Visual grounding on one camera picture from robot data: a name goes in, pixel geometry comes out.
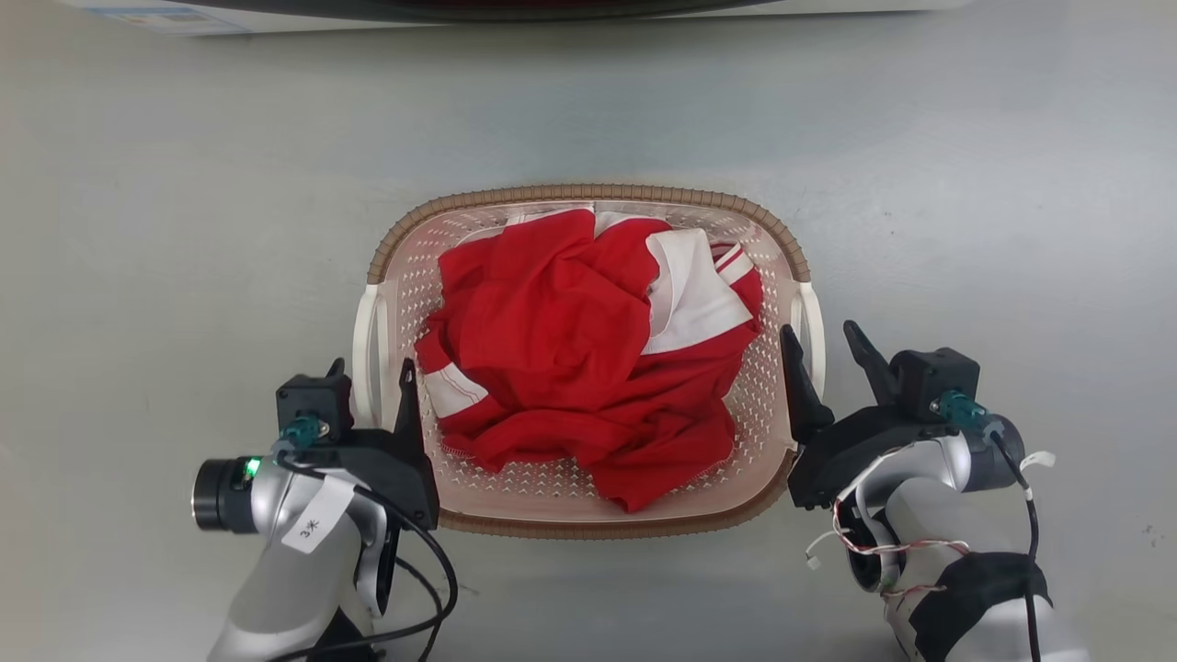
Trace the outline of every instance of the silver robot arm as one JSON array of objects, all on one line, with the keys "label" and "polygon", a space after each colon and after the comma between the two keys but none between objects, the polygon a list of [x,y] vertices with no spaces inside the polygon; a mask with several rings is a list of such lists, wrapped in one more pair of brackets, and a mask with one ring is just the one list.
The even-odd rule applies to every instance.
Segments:
[{"label": "silver robot arm", "polygon": [[[458,593],[453,567],[427,532],[437,528],[439,503],[410,360],[399,385],[404,397],[394,430],[353,429],[343,359],[326,377],[295,376],[278,390],[280,438],[268,455],[201,465],[192,491],[197,525],[266,539],[233,598],[210,662],[307,655],[371,662],[378,658],[375,643],[431,627],[435,636],[452,613]],[[397,560],[401,528],[415,532],[446,571],[445,608],[424,576]],[[395,565],[426,583],[439,613],[373,635],[373,618],[387,609]]]},{"label": "silver robot arm", "polygon": [[1024,482],[1017,429],[973,399],[980,366],[947,347],[899,352],[889,364],[857,324],[845,333],[878,404],[834,422],[809,384],[800,344],[782,330],[790,425],[802,445],[789,477],[794,505],[832,511],[830,535],[845,544],[863,590],[883,598],[909,658],[1088,662],[1033,551],[1013,548],[966,495]]}]

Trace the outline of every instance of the basket rim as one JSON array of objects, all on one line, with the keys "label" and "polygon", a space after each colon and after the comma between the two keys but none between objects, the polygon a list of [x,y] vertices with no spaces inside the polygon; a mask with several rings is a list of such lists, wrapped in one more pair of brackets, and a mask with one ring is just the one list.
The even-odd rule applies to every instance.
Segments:
[{"label": "basket rim", "polygon": [[558,203],[561,200],[625,200],[636,203],[661,203],[691,205],[738,213],[764,227],[785,254],[793,280],[810,282],[809,263],[797,238],[789,227],[760,205],[727,193],[673,188],[670,186],[636,186],[630,184],[572,184],[547,186],[517,186],[492,188],[472,193],[457,193],[434,198],[417,206],[400,218],[380,240],[368,267],[368,285],[379,285],[388,276],[388,265],[400,243],[418,225],[431,218],[455,210],[516,205],[520,203]]},{"label": "basket rim", "polygon": [[[764,227],[780,246],[789,263],[793,280],[810,282],[809,263],[792,232],[769,210],[738,196],[630,184],[574,184],[518,186],[434,198],[401,217],[380,240],[367,273],[368,285],[384,283],[392,256],[405,238],[423,223],[443,213],[473,207],[493,207],[520,203],[558,203],[573,200],[618,200],[658,203],[707,207],[738,213]],[[756,496],[720,512],[677,517],[672,519],[626,522],[534,522],[465,515],[440,508],[439,524],[447,529],[472,534],[487,534],[520,538],[547,539],[619,539],[701,534],[737,527],[760,515],[780,498],[787,489],[786,478],[797,459],[797,451],[785,451],[780,466]]]}]

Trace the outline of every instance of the label sticker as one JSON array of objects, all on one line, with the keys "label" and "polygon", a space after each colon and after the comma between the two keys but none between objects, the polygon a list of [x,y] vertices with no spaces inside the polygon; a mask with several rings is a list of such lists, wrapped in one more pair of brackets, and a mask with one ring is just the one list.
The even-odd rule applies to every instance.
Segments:
[{"label": "label sticker", "polygon": [[302,554],[314,551],[344,516],[347,504],[355,494],[353,488],[354,485],[347,481],[327,475],[311,503],[306,504],[298,522],[282,536],[282,544]]},{"label": "label sticker", "polygon": [[91,13],[146,27],[160,34],[239,34],[250,32],[188,7],[89,7]]}]

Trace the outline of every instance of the plastic basket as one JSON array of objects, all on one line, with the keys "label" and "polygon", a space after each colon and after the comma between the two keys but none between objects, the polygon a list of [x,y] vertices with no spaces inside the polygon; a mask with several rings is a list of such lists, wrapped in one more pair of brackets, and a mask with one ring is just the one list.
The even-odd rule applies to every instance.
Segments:
[{"label": "plastic basket", "polygon": [[494,475],[446,454],[428,393],[419,389],[441,525],[521,537],[632,538],[723,529],[759,515],[785,491],[797,449],[789,431],[778,331],[786,323],[797,330],[819,396],[825,342],[797,240],[767,210],[736,196],[661,186],[530,186],[450,196],[408,212],[380,241],[355,317],[357,424],[394,423],[398,366],[414,356],[425,318],[441,305],[438,257],[464,240],[498,232],[511,218],[572,205],[665,218],[674,227],[701,227],[712,240],[744,245],[764,283],[764,332],[745,351],[725,398],[736,421],[734,452],[689,485],[626,515],[598,497],[588,474],[571,459],[513,463]]}]

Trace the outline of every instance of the wire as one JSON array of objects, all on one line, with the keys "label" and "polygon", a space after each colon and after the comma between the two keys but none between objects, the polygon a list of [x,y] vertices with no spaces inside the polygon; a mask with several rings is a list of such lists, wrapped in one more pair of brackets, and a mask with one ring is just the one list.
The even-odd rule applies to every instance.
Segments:
[{"label": "wire", "polygon": [[939,587],[939,585],[935,585],[935,584],[916,584],[916,585],[913,585],[911,588],[903,589],[903,590],[879,591],[879,595],[883,596],[883,597],[907,597],[909,595],[911,595],[913,593],[922,593],[922,591],[926,591],[926,593],[940,593],[940,591],[946,591],[946,590],[949,590],[947,587]]},{"label": "wire", "polygon": [[840,529],[822,534],[813,542],[811,542],[807,548],[805,548],[805,558],[810,558],[813,556],[811,552],[813,551],[813,548],[817,547],[817,543],[824,541],[825,538],[829,538],[830,536],[837,536],[838,534],[849,534],[849,532],[850,529]]},{"label": "wire", "polygon": [[[406,572],[412,575],[413,578],[417,580],[419,584],[421,584],[421,588],[424,588],[425,591],[430,594],[430,597],[433,598],[433,607],[435,607],[438,613],[440,613],[441,596],[438,595],[438,590],[433,588],[433,584],[431,584],[430,581],[425,578],[425,575],[423,575],[421,571],[418,570],[417,568],[413,568],[413,565],[410,562],[405,561],[399,556],[397,557],[397,565],[404,568]],[[430,658],[430,653],[433,650],[433,642],[437,641],[438,631],[440,630],[441,630],[440,622],[433,625],[433,631],[430,633],[430,641],[428,643],[425,644],[425,650],[421,651],[421,656],[417,658],[417,662],[425,662],[426,660]]]},{"label": "wire", "polygon": [[[847,529],[843,528],[842,522],[840,522],[840,517],[839,517],[839,514],[838,514],[838,511],[842,510],[842,502],[844,502],[851,494],[853,494],[855,490],[857,490],[858,486],[862,485],[864,481],[866,481],[867,476],[870,476],[876,469],[879,468],[879,465],[882,465],[884,462],[886,462],[886,459],[889,457],[898,455],[898,454],[900,454],[900,452],[903,452],[903,451],[905,451],[905,450],[907,450],[907,449],[910,449],[910,448],[912,448],[916,444],[907,444],[905,446],[900,446],[900,448],[897,448],[897,449],[891,449],[891,450],[884,452],[883,455],[876,457],[875,461],[871,462],[870,464],[867,464],[866,469],[863,469],[858,474],[858,476],[855,477],[853,481],[851,481],[849,484],[846,484],[846,486],[843,488],[840,492],[838,492],[837,498],[833,499],[833,531],[831,531],[830,535],[837,535],[838,538],[842,541],[842,544],[846,545],[846,549],[849,549],[850,551],[852,551],[855,554],[863,555],[863,556],[880,556],[880,555],[884,555],[884,554],[899,554],[902,551],[907,551],[910,549],[920,549],[920,548],[925,548],[925,547],[940,547],[940,545],[943,545],[943,547],[950,547],[950,548],[952,548],[953,550],[956,550],[962,556],[965,556],[965,555],[969,554],[969,551],[970,551],[969,543],[966,543],[964,541],[942,541],[942,539],[935,539],[935,538],[925,538],[925,539],[922,539],[922,541],[916,541],[913,543],[906,543],[906,544],[887,544],[887,545],[869,547],[869,545],[855,544],[853,541],[851,541],[850,538],[846,537],[845,532],[847,531]],[[806,557],[809,557],[809,552],[807,551],[806,551]]]},{"label": "wire", "polygon": [[1010,471],[1013,472],[1013,478],[1022,486],[1022,491],[1026,496],[1026,515],[1030,517],[1030,551],[1026,554],[1026,628],[1030,630],[1030,658],[1033,662],[1042,662],[1042,650],[1038,644],[1038,614],[1035,609],[1035,596],[1033,588],[1030,584],[1030,577],[1033,576],[1037,564],[1035,560],[1038,557],[1038,509],[1033,504],[1033,490],[1030,489],[1030,483],[1026,482],[1025,476],[1022,475],[1022,469],[1018,463],[1013,461],[1013,456],[1010,455],[1009,449],[1005,448],[1005,441],[1002,439],[1002,435],[993,430],[989,433],[989,438],[993,441],[997,445],[997,450],[1000,451],[1002,457],[1005,458],[1005,463],[1010,465]]},{"label": "wire", "polygon": [[[317,481],[322,481],[326,477],[326,474],[322,474],[320,471],[315,471],[314,469],[310,469],[310,468],[306,468],[306,466],[298,466],[297,464],[291,463],[290,461],[286,459],[286,454],[287,454],[287,451],[279,451],[278,455],[274,457],[274,464],[277,464],[278,466],[281,466],[282,469],[285,469],[287,471],[292,471],[294,474],[299,474],[299,475],[306,476],[308,478],[314,478]],[[426,531],[425,529],[423,529],[420,524],[418,524],[412,517],[410,517],[407,514],[405,514],[405,511],[401,510],[400,507],[398,507],[395,503],[393,503],[388,498],[386,498],[386,497],[384,497],[384,496],[381,496],[381,495],[379,495],[377,492],[373,492],[372,490],[370,490],[370,489],[367,489],[367,488],[365,488],[363,485],[355,485],[353,489],[354,489],[355,494],[358,494],[358,495],[360,495],[363,497],[370,498],[370,499],[374,501],[375,503],[383,505],[387,510],[390,510],[398,519],[400,519],[400,523],[403,525],[407,527],[410,530],[412,530],[414,534],[417,534],[418,537],[421,538],[421,542],[424,542],[425,545],[430,548],[430,551],[433,552],[433,556],[437,557],[438,563],[441,565],[441,569],[445,571],[446,584],[447,584],[448,590],[450,590],[450,595],[447,596],[446,603],[432,617],[426,618],[425,621],[421,621],[420,623],[417,623],[414,625],[408,625],[407,628],[400,628],[399,630],[392,630],[392,631],[387,631],[387,633],[381,633],[379,635],[371,635],[371,636],[361,637],[361,638],[358,638],[358,640],[354,640],[354,641],[350,641],[350,642],[345,642],[345,643],[337,643],[337,644],[332,644],[332,646],[324,646],[324,647],[318,647],[318,648],[304,648],[301,650],[294,650],[292,653],[286,653],[286,654],[279,655],[278,657],[274,657],[274,658],[270,660],[270,662],[290,662],[292,660],[298,660],[300,657],[310,660],[311,657],[314,657],[314,656],[318,656],[318,655],[325,655],[327,653],[335,653],[335,651],[346,650],[346,649],[350,649],[350,648],[361,648],[361,647],[365,647],[365,646],[372,646],[374,643],[383,643],[383,642],[386,642],[386,641],[392,641],[392,640],[398,640],[398,638],[407,637],[408,635],[415,635],[417,633],[423,633],[423,631],[425,631],[425,630],[427,630],[430,628],[439,627],[441,624],[441,621],[445,621],[450,616],[450,614],[453,614],[453,609],[458,604],[458,575],[457,575],[457,572],[453,569],[453,563],[450,562],[450,557],[446,556],[445,550],[441,549],[441,545],[437,542],[437,539],[434,539],[433,536],[430,535],[428,531]]]}]

